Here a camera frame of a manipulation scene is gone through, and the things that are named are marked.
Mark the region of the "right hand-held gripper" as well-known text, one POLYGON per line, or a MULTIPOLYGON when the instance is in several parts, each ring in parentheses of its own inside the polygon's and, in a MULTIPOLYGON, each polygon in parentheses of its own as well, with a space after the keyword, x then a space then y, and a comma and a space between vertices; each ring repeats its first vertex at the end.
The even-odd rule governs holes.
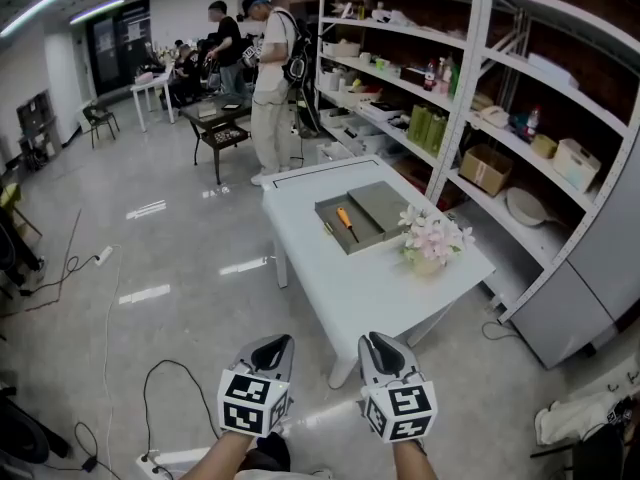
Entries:
POLYGON ((419 440, 431 431, 438 414, 434 384, 413 351, 396 339, 370 332, 358 340, 364 385, 362 417, 384 443, 419 440), (378 369, 401 369, 385 374, 378 369))

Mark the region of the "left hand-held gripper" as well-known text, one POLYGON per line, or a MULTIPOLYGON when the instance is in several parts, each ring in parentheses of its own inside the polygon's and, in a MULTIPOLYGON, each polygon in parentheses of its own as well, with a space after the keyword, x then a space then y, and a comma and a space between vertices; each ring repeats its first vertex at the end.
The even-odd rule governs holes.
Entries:
POLYGON ((218 389, 218 420, 223 431, 254 437, 275 431, 292 401, 294 351, 289 334, 260 338, 240 350, 223 371, 218 389))

